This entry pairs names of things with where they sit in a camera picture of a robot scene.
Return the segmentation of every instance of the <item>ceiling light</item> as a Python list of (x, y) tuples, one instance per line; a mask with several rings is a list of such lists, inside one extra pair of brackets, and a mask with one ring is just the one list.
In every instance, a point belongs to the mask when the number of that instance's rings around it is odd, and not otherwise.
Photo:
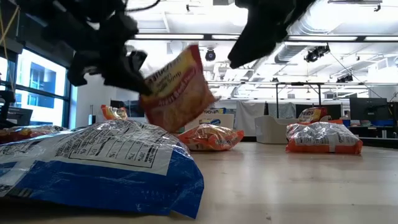
[(288, 41), (292, 40), (302, 40), (304, 42), (311, 42), (311, 41), (320, 41), (320, 42), (329, 42), (329, 41), (351, 41), (356, 40), (358, 37), (353, 36), (333, 36), (333, 35), (291, 35), (288, 38)]
[(289, 42), (286, 41), (285, 45), (287, 46), (326, 46), (328, 43), (322, 43), (322, 42)]
[(203, 39), (201, 34), (137, 34), (134, 39)]
[(239, 35), (212, 35), (211, 38), (216, 40), (237, 40)]
[(398, 41), (398, 37), (366, 37), (365, 41)]

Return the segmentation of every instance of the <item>cable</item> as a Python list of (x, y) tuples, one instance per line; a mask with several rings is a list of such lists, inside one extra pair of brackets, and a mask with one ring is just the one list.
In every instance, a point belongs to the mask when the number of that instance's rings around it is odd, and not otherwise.
[[(331, 52), (330, 55), (336, 59), (336, 61), (350, 74), (352, 75), (354, 78), (356, 78), (356, 76), (350, 72)], [(378, 95), (375, 91), (373, 91), (372, 89), (370, 89), (370, 87), (368, 87), (365, 83), (363, 83), (360, 79), (356, 78), (360, 83), (362, 83), (369, 91), (371, 91), (372, 93), (374, 93), (376, 96), (382, 98), (380, 95)]]
[[(14, 15), (12, 15), (12, 17), (11, 17), (11, 19), (10, 19), (8, 25), (7, 25), (7, 28), (4, 31), (4, 24), (2, 22), (2, 13), (1, 13), (1, 8), (0, 8), (0, 27), (1, 27), (1, 35), (2, 35), (1, 40), (0, 40), (0, 44), (1, 44), (1, 42), (4, 41), (3, 47), (4, 47), (4, 54), (6, 55), (7, 64), (8, 64), (9, 60), (8, 60), (8, 54), (7, 54), (6, 35), (7, 35), (7, 32), (9, 30), (13, 20), (15, 19), (15, 16), (16, 16), (17, 12), (19, 12), (19, 6), (16, 7)], [(14, 76), (12, 75), (12, 72), (9, 73), (9, 76), (10, 76), (9, 77), (9, 82), (11, 84), (11, 91), (14, 94), (14, 98), (15, 98)]]
[(155, 7), (159, 3), (160, 3), (160, 0), (156, 0), (156, 2), (151, 4), (150, 6), (146, 6), (146, 7), (142, 7), (142, 8), (136, 8), (136, 9), (126, 9), (126, 12), (137, 12), (137, 11), (147, 10), (147, 9)]

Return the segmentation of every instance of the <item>ceiling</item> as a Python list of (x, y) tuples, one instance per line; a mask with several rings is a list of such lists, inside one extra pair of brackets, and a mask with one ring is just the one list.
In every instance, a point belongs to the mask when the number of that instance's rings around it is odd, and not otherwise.
[[(148, 1), (130, 0), (128, 8), (143, 7)], [(398, 33), (398, 1), (383, 0), (381, 10), (374, 12), (374, 4), (330, 4), (319, 0), (290, 29), (291, 35), (396, 35)], [(246, 22), (247, 11), (234, 4), (214, 6), (213, 0), (166, 0), (158, 6), (140, 13), (131, 14), (139, 24), (140, 33), (211, 33), (238, 34)], [(135, 40), (131, 42), (137, 49), (149, 54), (142, 71), (145, 74), (163, 67), (174, 59), (192, 41), (181, 40)], [(307, 63), (304, 56), (314, 44), (301, 46), (283, 43), (274, 53), (237, 70), (228, 67), (227, 55), (233, 41), (199, 41), (201, 56), (212, 48), (216, 60), (203, 60), (205, 76), (216, 81), (256, 81), (269, 82), (278, 78), (280, 82), (330, 82), (352, 72), (354, 82), (395, 82), (398, 83), (398, 70), (395, 58), (398, 57), (398, 43), (329, 43), (331, 53), (316, 62)], [(275, 58), (283, 62), (275, 64)], [(216, 95), (222, 97), (259, 97), (271, 95), (275, 91), (261, 88), (260, 85), (213, 85)]]

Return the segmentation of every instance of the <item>table surface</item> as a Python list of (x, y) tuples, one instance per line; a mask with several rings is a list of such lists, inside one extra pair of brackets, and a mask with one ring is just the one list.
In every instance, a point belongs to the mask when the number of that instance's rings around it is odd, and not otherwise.
[(239, 143), (194, 153), (205, 178), (196, 220), (1, 202), (0, 223), (397, 223), (398, 151), (362, 156), (286, 154), (284, 146)]

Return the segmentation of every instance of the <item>window frame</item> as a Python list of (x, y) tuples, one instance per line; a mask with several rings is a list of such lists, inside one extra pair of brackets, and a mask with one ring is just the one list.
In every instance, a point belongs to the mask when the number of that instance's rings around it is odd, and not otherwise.
[[(49, 60), (49, 61), (51, 61), (53, 63), (56, 63), (59, 66), (65, 67), (64, 65), (60, 65), (59, 63), (54, 62), (53, 60), (51, 60), (51, 58), (45, 57), (44, 55), (38, 53), (37, 51), (34, 51), (34, 50), (32, 50), (30, 48), (27, 48), (27, 47), (24, 47), (24, 49), (26, 49), (26, 50), (34, 53), (34, 54), (37, 54), (38, 56), (43, 57), (43, 58), (45, 58), (45, 59), (47, 59), (47, 60)], [(18, 85), (16, 83), (17, 83), (17, 72), (18, 72), (17, 71), (17, 68), (18, 68), (17, 63), (18, 63), (19, 54), (17, 54), (16, 52), (7, 50), (7, 56), (8, 56), (8, 59), (9, 59), (10, 62), (14, 62), (15, 63), (14, 76), (13, 76), (14, 89), (15, 90), (27, 91), (29, 93), (35, 93), (35, 94), (38, 94), (38, 95), (48, 96), (48, 97), (58, 98), (58, 99), (63, 100), (62, 126), (66, 127), (66, 128), (69, 128), (69, 110), (70, 110), (71, 84), (70, 84), (70, 82), (69, 82), (69, 80), (67, 78), (67, 73), (65, 74), (65, 88), (64, 88), (64, 95), (63, 96), (56, 95), (54, 93), (50, 93), (50, 92), (47, 92), (47, 91), (38, 90), (38, 89), (35, 89), (35, 88), (23, 86), (23, 85)], [(6, 58), (6, 55), (4, 53), (4, 47), (1, 47), (1, 46), (0, 46), (0, 57)], [(7, 80), (6, 81), (2, 80), (1, 84), (0, 84), (0, 85), (4, 85), (6, 87), (6, 90), (11, 90), (12, 89), (11, 88), (11, 82), (9, 81), (9, 79), (10, 79), (10, 77), (8, 76)]]

